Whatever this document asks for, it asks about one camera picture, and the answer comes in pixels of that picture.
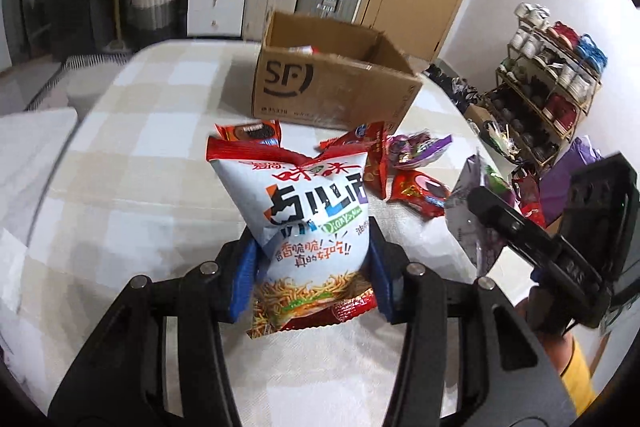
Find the person's right hand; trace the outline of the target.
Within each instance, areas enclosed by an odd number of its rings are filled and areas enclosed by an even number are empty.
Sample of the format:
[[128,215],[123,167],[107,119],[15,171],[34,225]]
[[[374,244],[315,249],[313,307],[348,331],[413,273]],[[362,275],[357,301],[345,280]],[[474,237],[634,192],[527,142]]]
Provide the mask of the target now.
[[574,355],[574,336],[572,333],[556,335],[535,331],[534,334],[546,351],[552,365],[562,375]]

